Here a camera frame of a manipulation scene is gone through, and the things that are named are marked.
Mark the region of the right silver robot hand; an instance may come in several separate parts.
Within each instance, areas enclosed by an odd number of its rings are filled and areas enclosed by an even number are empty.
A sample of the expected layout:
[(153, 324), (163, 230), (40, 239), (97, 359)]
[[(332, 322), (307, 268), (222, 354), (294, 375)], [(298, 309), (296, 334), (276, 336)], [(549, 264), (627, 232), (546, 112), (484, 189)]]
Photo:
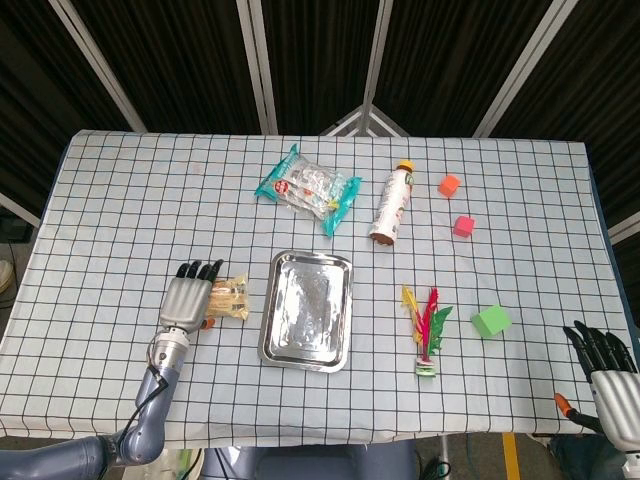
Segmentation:
[(576, 321), (563, 332), (573, 345), (595, 402), (595, 416), (579, 412), (557, 393), (556, 406), (576, 425), (602, 434), (626, 454), (639, 452), (639, 371), (615, 334)]

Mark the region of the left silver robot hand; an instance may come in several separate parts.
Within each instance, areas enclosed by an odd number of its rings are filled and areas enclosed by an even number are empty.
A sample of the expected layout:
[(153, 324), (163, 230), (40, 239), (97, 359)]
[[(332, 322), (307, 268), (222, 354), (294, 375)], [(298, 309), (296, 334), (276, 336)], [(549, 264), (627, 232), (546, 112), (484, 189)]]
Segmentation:
[(193, 333), (202, 327), (213, 284), (224, 263), (202, 265), (200, 260), (183, 263), (171, 280), (160, 309), (159, 321), (165, 328)]

